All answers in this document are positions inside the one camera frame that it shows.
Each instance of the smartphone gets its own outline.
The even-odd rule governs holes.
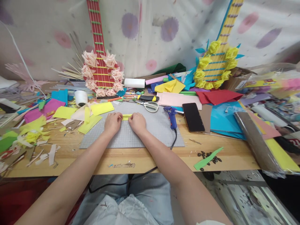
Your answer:
[[[196,103],[182,104],[189,132],[204,132],[205,128]]]

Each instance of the wooden desk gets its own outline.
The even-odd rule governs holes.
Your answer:
[[[233,140],[224,137],[216,137],[206,134],[193,134],[187,129],[185,119],[181,115],[176,117],[177,125],[180,133],[184,139],[185,147],[174,147],[173,151],[191,168],[196,171],[194,164],[199,162],[202,157],[198,157],[197,153],[201,150],[205,152],[213,152],[214,150],[224,147],[218,153],[218,157],[222,162],[217,164],[211,163],[206,166],[205,171],[224,171],[224,170],[252,170],[259,169],[247,143],[245,141]],[[60,123],[62,120],[57,120],[58,125],[48,124],[48,128],[62,127]],[[58,176],[60,175],[75,159],[79,156],[84,149],[79,149],[80,143],[83,139],[82,134],[78,134],[77,129],[74,133],[66,131],[60,132],[59,129],[53,129],[50,132],[49,143],[57,144],[61,148],[55,154],[55,161],[58,166],[54,169],[49,166],[49,161],[45,160],[41,165],[36,166],[33,163],[31,166],[26,167],[27,159],[18,162],[14,169],[10,171],[6,177],[43,177],[43,176]],[[189,140],[196,140],[202,145]],[[44,152],[50,151],[51,145],[39,146],[35,148],[35,152],[39,153],[41,149]],[[134,163],[134,167],[126,167],[126,164]],[[153,161],[150,153],[146,148],[109,148],[103,154],[95,174],[121,174],[121,173],[144,173],[156,164]]]

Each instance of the blue glue gun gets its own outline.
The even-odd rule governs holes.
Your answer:
[[[166,106],[163,108],[163,110],[169,114],[169,119],[171,122],[171,129],[175,130],[177,128],[177,123],[176,123],[176,118],[175,118],[175,114],[177,114],[176,108]]]

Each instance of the floral fabric backdrop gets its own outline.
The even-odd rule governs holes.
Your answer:
[[[195,66],[195,49],[216,39],[229,0],[99,0],[105,48],[116,54],[126,78],[182,63]],[[85,0],[1,0],[0,20],[12,32],[35,79],[62,80],[51,68],[76,65],[69,33],[93,49]],[[238,66],[300,60],[300,0],[245,0],[229,36],[241,43]],[[19,79],[5,63],[21,59],[0,23],[0,75]]]

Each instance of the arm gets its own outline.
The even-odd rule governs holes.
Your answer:
[[[205,220],[215,220],[231,224],[218,203],[184,161],[147,131],[143,115],[134,113],[128,121],[159,170],[175,188],[185,223],[195,225]]]
[[[104,132],[59,175],[16,224],[65,224],[108,143],[120,129],[122,117],[119,112],[107,116]]]

